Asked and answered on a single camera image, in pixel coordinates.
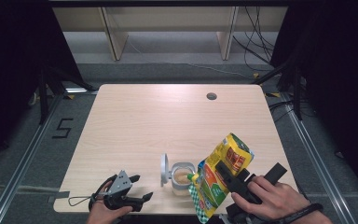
hole in table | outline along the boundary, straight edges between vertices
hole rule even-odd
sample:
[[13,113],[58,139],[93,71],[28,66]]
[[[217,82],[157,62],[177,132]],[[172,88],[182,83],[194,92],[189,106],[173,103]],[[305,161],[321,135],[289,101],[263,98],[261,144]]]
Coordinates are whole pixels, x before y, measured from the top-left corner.
[[206,98],[208,98],[209,100],[215,100],[217,98],[217,95],[214,92],[209,92],[208,94],[206,94]]

gray floor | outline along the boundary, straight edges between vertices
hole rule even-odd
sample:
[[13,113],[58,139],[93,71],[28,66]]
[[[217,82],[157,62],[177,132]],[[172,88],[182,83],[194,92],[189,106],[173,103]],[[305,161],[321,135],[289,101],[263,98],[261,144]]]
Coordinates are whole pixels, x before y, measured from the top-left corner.
[[[253,80],[254,73],[244,62],[244,50],[232,43],[228,61],[222,61],[217,38],[213,33],[130,33],[129,41],[120,61],[113,62],[103,33],[66,33],[68,43],[83,78],[96,87],[104,83],[242,83]],[[235,36],[245,43],[241,33]],[[276,34],[265,34],[274,43]],[[259,54],[264,51],[251,48]],[[253,68],[270,69],[253,55],[246,55],[246,62]],[[279,76],[264,83],[265,93],[277,92]],[[35,154],[21,177],[19,187],[3,213],[3,223],[84,223],[87,214],[58,214],[53,210],[56,193],[76,148],[76,143],[95,99],[94,94],[77,94],[73,99],[50,100],[58,102]],[[269,105],[282,101],[282,97],[266,97]],[[306,103],[301,104],[303,121],[293,120],[291,107],[280,106],[272,117],[282,140],[291,169],[300,188],[315,202],[324,205],[324,212],[334,223],[358,223],[358,180],[345,160],[337,157],[336,147],[329,133]],[[0,197],[10,178],[29,149],[38,125],[38,103],[31,106],[13,131],[9,148],[0,151]],[[53,138],[64,133],[57,130],[62,119],[71,128],[67,138]],[[323,159],[337,192],[344,199],[353,220],[346,220],[329,189],[321,180],[317,166],[309,157],[295,123],[306,127],[311,142]]]

yellow snack bag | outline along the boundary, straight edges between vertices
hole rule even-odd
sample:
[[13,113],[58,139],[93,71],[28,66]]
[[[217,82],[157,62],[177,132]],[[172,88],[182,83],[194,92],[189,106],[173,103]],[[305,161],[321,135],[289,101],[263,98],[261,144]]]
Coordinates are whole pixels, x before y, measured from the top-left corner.
[[253,158],[253,152],[235,134],[230,133],[211,155],[200,162],[197,173],[188,177],[192,181],[190,195],[201,223],[208,221],[229,193],[215,169],[216,164],[222,161],[237,176]]

metal rail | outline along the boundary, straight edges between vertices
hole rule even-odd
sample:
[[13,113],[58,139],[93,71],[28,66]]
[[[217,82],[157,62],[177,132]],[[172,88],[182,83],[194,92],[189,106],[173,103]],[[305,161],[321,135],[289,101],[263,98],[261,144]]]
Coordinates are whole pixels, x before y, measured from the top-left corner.
[[62,100],[62,96],[60,95],[56,95],[54,97],[50,106],[51,110],[50,113],[48,114],[48,117],[46,118],[45,122],[40,124],[39,127],[37,128],[34,137],[31,140],[30,145],[28,146],[27,150],[22,156],[19,165],[17,166],[13,176],[8,181],[5,190],[3,191],[0,197],[0,223],[2,222],[8,207],[10,206],[14,196],[16,195],[16,191],[34,158],[34,155],[43,139],[43,136],[46,133],[46,129],[50,124],[51,117],[54,114],[54,111],[56,110],[61,100]]
[[[284,101],[290,100],[290,97],[287,93],[283,92],[281,94]],[[354,215],[351,213],[348,203],[345,198],[342,196],[337,184],[333,180],[333,177],[328,172],[327,167],[324,164],[324,161],[319,154],[316,146],[313,144],[310,135],[307,132],[303,122],[298,120],[296,114],[293,112],[291,105],[286,105],[286,110],[289,113],[290,119],[295,125],[296,131],[304,144],[304,147],[312,161],[313,166],[315,167],[316,173],[324,185],[327,195],[329,196],[331,203],[337,211],[338,217],[342,223],[356,223]]]

black wristband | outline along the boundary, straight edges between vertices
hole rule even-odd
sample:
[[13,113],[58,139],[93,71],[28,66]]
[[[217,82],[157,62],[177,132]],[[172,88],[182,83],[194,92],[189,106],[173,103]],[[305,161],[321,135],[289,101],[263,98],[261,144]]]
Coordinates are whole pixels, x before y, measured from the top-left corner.
[[301,209],[300,211],[298,211],[298,212],[296,212],[296,213],[294,213],[292,215],[289,215],[289,216],[274,220],[274,221],[272,221],[272,223],[279,223],[279,224],[292,223],[292,222],[298,220],[299,218],[306,216],[309,213],[312,213],[312,212],[314,212],[316,210],[322,211],[323,209],[324,209],[324,207],[321,204],[312,203],[309,206]]

